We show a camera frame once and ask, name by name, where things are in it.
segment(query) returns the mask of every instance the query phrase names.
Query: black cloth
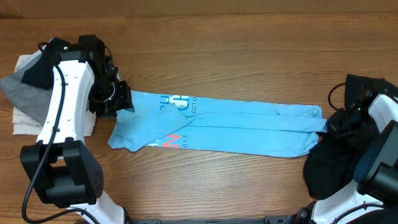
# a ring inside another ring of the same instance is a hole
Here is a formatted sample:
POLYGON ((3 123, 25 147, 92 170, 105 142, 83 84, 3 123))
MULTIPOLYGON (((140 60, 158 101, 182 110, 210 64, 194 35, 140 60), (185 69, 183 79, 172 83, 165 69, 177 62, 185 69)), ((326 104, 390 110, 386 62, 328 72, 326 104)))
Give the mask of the black cloth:
MULTIPOLYGON (((44 51, 51 56, 59 45, 66 46, 69 44, 66 40, 53 38, 44 48, 44 51)), ((49 58, 46 55, 41 55, 39 61, 25 71, 21 82, 44 90, 52 89, 54 83, 52 69, 53 65, 49 58)))
POLYGON ((310 150, 303 168, 309 194, 318 200, 332 196, 353 180, 356 164, 379 134, 373 120, 364 120, 360 114, 347 116, 343 110, 326 125, 338 132, 320 133, 323 140, 310 150))

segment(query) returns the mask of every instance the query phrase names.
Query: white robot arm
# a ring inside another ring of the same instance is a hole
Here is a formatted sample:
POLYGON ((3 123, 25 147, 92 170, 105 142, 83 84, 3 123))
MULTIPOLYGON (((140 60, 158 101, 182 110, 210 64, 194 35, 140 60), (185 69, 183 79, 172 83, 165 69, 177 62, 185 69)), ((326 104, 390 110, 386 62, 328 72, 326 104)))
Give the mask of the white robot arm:
MULTIPOLYGON (((391 121, 398 121, 398 104, 384 94, 380 94, 374 99, 368 111, 380 133, 385 130, 391 121)), ((395 163, 397 158, 394 159, 393 154, 389 154, 388 156, 392 158, 390 164, 392 162, 395 163)), ((366 213, 382 209, 382 206, 367 207, 366 204, 383 205, 383 202, 368 194, 360 194, 358 189, 360 189, 358 183, 352 180, 347 186, 331 197, 318 201, 313 207, 311 219, 317 224, 329 224, 333 223, 347 211, 353 208, 363 207, 362 209, 343 216, 338 223, 344 224, 366 213)))
MULTIPOLYGON (((105 68, 105 48, 95 35, 86 35, 80 36, 77 44, 59 46, 51 55, 55 65, 49 112, 36 145, 22 147, 21 163, 43 203, 79 211, 91 224, 127 224, 127 212, 103 190, 102 168, 84 144, 88 104, 97 116, 132 108, 130 88, 117 79, 117 68, 105 68), (59 107, 62 110, 56 122, 59 107), (44 157, 47 148, 48 156, 44 157), (66 166, 52 167, 58 159, 66 166), (40 174, 33 181, 36 172, 40 174)), ((24 213, 26 204, 24 201, 22 216, 26 222, 33 222, 24 213)))

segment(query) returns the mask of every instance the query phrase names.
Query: wooden table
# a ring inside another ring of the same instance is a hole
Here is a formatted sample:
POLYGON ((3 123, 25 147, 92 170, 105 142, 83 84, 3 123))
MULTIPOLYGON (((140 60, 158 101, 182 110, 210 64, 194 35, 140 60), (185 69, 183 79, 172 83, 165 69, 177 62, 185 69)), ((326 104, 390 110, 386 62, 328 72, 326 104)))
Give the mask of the wooden table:
MULTIPOLYGON (((398 85, 398 14, 263 14, 0 21, 0 77, 18 56, 51 37, 96 34, 134 90, 235 100, 316 104, 347 73, 398 85)), ((343 89, 332 98, 343 106, 343 89)), ((12 135, 12 105, 0 93, 0 223, 23 223, 29 180, 19 162, 35 136, 12 135)), ((281 159, 146 147, 112 150, 115 119, 99 119, 86 144, 104 170, 105 190, 134 218, 261 218, 311 202, 305 157, 281 159)), ((259 139, 259 144, 266 144, 259 139)), ((59 210, 33 193, 31 218, 59 210)), ((71 214, 56 223, 79 220, 71 214)))

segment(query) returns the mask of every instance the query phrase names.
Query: gray cloth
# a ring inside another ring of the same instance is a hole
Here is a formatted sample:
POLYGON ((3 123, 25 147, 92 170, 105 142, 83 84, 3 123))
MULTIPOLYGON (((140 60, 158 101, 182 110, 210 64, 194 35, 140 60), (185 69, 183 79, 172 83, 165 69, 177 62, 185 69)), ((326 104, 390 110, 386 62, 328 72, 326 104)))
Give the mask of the gray cloth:
POLYGON ((24 72, 33 66, 40 56, 40 51, 32 54, 18 71, 0 80, 0 89, 16 108, 44 125, 49 111, 52 90, 43 90, 21 83, 24 72))

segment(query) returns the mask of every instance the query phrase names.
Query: wood grain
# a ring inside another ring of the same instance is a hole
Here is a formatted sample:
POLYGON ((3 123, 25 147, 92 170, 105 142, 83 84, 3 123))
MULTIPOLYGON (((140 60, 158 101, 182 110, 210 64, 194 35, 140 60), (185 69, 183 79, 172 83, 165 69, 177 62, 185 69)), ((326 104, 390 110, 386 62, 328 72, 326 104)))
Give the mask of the wood grain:
MULTIPOLYGON (((327 94, 347 73, 398 85, 397 21, 396 13, 0 20, 0 77, 38 42, 96 34, 134 90, 317 104, 329 117, 327 94)), ((343 90, 332 100, 343 106, 343 90)), ((29 180, 19 153, 35 136, 13 136, 11 121, 12 105, 0 93, 0 222, 23 223, 29 180)), ((312 201, 302 178, 305 157, 111 150, 114 123, 99 119, 86 143, 103 167, 105 190, 134 218, 261 218, 291 214, 312 201)), ((33 218, 57 211, 36 194, 29 202, 33 218)), ((78 219, 72 214, 56 223, 78 219)))
POLYGON ((395 0, 0 0, 0 17, 20 18, 397 11, 395 0))

